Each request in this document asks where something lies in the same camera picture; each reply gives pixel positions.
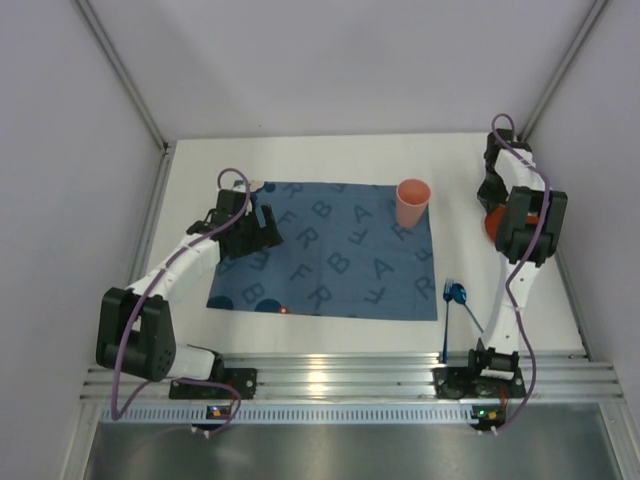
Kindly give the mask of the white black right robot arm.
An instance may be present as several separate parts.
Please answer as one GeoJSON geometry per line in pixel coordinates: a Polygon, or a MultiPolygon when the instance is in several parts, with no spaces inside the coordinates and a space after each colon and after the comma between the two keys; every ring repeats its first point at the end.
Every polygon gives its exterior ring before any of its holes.
{"type": "Polygon", "coordinates": [[[509,129],[489,133],[484,162],[477,198],[486,213],[485,231],[501,256],[501,286],[482,343],[511,355],[520,347],[518,322],[534,280],[557,250],[568,196],[550,187],[531,147],[509,129]]]}

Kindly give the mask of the blue letter-print placemat cloth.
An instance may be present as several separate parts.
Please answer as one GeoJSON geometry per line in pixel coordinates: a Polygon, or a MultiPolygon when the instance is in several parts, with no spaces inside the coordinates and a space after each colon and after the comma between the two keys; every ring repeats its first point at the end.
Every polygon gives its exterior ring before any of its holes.
{"type": "Polygon", "coordinates": [[[434,321],[430,219],[396,221],[393,185],[258,182],[283,242],[216,268],[209,309],[434,321]]]}

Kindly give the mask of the red plastic plate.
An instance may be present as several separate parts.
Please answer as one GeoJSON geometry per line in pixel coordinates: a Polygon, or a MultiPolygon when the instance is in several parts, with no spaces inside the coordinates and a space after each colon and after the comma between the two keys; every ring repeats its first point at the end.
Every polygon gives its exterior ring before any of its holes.
{"type": "Polygon", "coordinates": [[[521,238],[532,235],[538,224],[537,214],[518,213],[514,208],[499,206],[488,213],[484,220],[484,228],[489,239],[496,247],[506,247],[521,238]]]}

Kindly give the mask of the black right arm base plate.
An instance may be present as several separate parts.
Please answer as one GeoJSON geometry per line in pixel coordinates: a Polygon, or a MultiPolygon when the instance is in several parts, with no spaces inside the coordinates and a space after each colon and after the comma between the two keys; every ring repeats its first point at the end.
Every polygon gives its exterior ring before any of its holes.
{"type": "Polygon", "coordinates": [[[438,399],[507,399],[525,397],[526,388],[519,354],[471,349],[465,365],[438,367],[433,379],[438,399]]]}

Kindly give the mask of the pink plastic cup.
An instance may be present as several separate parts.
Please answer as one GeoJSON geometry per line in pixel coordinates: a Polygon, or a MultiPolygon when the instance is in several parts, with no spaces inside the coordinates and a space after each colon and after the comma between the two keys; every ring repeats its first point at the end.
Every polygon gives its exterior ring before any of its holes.
{"type": "Polygon", "coordinates": [[[406,179],[396,188],[396,221],[403,228],[415,227],[431,199],[428,184],[419,179],[406,179]]]}

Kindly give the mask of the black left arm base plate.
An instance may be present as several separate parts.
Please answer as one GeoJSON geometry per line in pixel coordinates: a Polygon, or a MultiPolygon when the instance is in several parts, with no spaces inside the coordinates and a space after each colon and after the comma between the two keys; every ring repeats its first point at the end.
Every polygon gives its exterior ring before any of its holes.
{"type": "MultiPolygon", "coordinates": [[[[256,392],[258,370],[255,368],[216,367],[209,381],[221,383],[235,389],[242,400],[252,399],[256,392]]],[[[206,386],[182,384],[173,381],[169,390],[172,400],[230,400],[233,393],[206,386]]]]}

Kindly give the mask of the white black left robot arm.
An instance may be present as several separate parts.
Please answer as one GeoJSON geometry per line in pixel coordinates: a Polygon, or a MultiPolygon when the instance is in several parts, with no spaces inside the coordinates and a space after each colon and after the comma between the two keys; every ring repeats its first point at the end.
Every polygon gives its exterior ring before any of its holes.
{"type": "Polygon", "coordinates": [[[98,365],[147,381],[212,377],[217,353],[177,342],[171,307],[223,260],[282,243],[273,210],[242,186],[222,189],[214,208],[146,276],[103,296],[96,343],[98,365]]]}

